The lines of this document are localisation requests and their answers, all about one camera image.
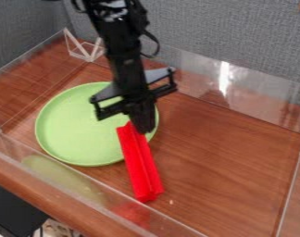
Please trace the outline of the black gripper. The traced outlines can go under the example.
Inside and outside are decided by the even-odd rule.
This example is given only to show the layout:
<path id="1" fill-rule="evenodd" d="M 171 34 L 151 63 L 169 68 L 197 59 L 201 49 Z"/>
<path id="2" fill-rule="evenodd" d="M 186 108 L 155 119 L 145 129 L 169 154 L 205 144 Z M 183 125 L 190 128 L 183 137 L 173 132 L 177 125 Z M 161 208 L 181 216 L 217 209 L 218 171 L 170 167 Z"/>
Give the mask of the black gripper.
<path id="1" fill-rule="evenodd" d="M 112 82 L 90 98 L 95 116 L 107 119 L 119 113 L 129 115 L 139 133 L 155 128 L 155 102 L 175 91 L 175 69 L 143 69 L 139 54 L 106 54 Z"/>

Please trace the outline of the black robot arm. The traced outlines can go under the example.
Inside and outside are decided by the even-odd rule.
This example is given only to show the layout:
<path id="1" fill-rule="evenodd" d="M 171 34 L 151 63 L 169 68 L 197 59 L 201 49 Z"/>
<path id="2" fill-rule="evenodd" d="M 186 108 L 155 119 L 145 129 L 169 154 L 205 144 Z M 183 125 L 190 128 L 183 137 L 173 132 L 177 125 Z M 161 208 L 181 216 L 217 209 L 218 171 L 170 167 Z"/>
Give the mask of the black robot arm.
<path id="1" fill-rule="evenodd" d="M 88 16 L 106 48 L 112 73 L 110 85 L 90 102 L 99 120 L 123 113 L 141 134 L 155 128 L 155 103 L 177 90 L 175 69 L 146 70 L 141 37 L 150 36 L 147 10 L 139 0 L 71 0 L 76 12 Z"/>

